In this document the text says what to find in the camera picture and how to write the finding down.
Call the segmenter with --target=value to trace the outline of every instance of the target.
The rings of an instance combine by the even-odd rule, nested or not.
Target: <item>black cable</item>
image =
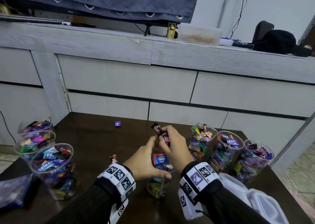
[[[159,36],[159,37],[167,37],[167,36],[163,36],[163,35],[156,35],[156,34],[153,34],[151,32],[150,32],[150,34],[152,34],[154,36]]]
[[[208,215],[207,213],[205,213],[204,211],[201,211],[201,210],[197,210],[197,209],[196,209],[196,212],[197,212],[197,213],[198,213],[198,212],[201,212],[201,213],[205,214],[209,219],[211,219],[211,218],[209,217],[209,215]]]
[[[244,5],[244,0],[242,1],[242,9],[241,9],[241,12],[239,13],[239,18],[238,18],[236,24],[234,25],[234,27],[232,28],[232,34],[231,34],[231,36],[230,36],[230,39],[232,38],[232,36],[233,36],[233,34],[234,34],[236,28],[238,27],[239,21],[240,21],[240,19],[241,19],[241,17],[242,17],[242,11],[243,11],[243,9],[245,9],[245,7],[246,7],[246,5],[247,5],[247,0],[246,0],[246,3],[245,3],[245,6],[244,6],[244,7],[243,7],[243,5]]]
[[[12,139],[14,140],[14,143],[16,143],[16,141],[15,141],[13,135],[12,135],[12,134],[10,133],[10,131],[9,131],[8,125],[7,125],[6,121],[5,121],[5,118],[4,118],[4,115],[2,114],[2,111],[0,111],[0,113],[1,113],[1,115],[2,115],[4,124],[5,124],[6,128],[7,128],[8,133],[11,135]]]

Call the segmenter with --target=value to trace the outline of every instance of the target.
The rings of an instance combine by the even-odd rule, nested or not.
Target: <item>hand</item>
[[[181,136],[174,127],[166,126],[162,129],[168,133],[170,147],[165,143],[163,136],[160,136],[159,145],[167,155],[167,158],[175,170],[181,173],[187,164],[194,161],[194,158],[191,156],[187,148],[185,138]]]
[[[131,170],[135,180],[152,177],[172,178],[169,172],[155,169],[152,165],[151,154],[156,138],[157,136],[152,136],[147,142],[147,145],[141,146],[126,162],[123,163]]]

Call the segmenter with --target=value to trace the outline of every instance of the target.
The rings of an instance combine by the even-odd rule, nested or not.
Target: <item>dark wooden table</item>
[[[119,120],[121,127],[115,127],[114,122]],[[32,190],[31,201],[25,207],[2,211],[0,223],[27,224],[47,221],[92,185],[96,176],[111,163],[110,155],[116,154],[118,162],[122,164],[140,146],[145,145],[149,137],[155,135],[150,128],[152,124],[152,121],[146,120],[70,113],[55,127],[56,142],[69,143],[74,147],[74,159],[80,182],[79,191],[70,199],[57,202],[50,196],[45,185],[40,184],[38,190],[36,188]],[[172,125],[181,135],[187,139],[190,137],[191,126]],[[246,139],[241,131],[233,132],[242,139]],[[22,176],[29,172],[27,165],[19,158],[0,175],[0,180]],[[136,191],[129,198],[128,207],[118,223],[212,223],[206,217],[190,222],[185,220],[177,194],[180,175],[174,172],[172,176],[167,194],[164,199],[160,200],[152,199],[149,196],[145,181],[137,182]],[[269,167],[266,167],[248,187],[261,190],[275,198],[290,224],[312,224]]]

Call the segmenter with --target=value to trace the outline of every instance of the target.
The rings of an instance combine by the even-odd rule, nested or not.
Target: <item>drawer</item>
[[[199,72],[191,103],[310,117],[315,86]]]
[[[21,121],[51,115],[45,92],[42,88],[0,84],[0,97],[0,110],[15,140],[20,138],[17,131]],[[14,141],[9,135],[1,115],[0,144],[14,145]]]
[[[222,129],[243,131],[248,139],[261,141],[277,155],[305,121],[229,112]]]
[[[227,111],[210,110],[188,106],[150,103],[149,120],[193,126],[198,122],[221,128]]]
[[[0,81],[41,86],[29,50],[0,47]]]
[[[69,92],[72,111],[132,119],[148,118],[149,102]]]
[[[58,55],[68,89],[189,103],[197,72]]]

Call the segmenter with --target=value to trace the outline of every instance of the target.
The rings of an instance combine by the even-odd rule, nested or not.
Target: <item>pink fabric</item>
[[[296,190],[287,188],[287,190],[290,192],[290,194],[294,197],[294,199],[297,201],[297,203],[301,206],[301,208],[305,211],[306,215],[313,221],[315,221],[315,209],[309,205],[307,202],[302,200],[297,196],[298,192]]]

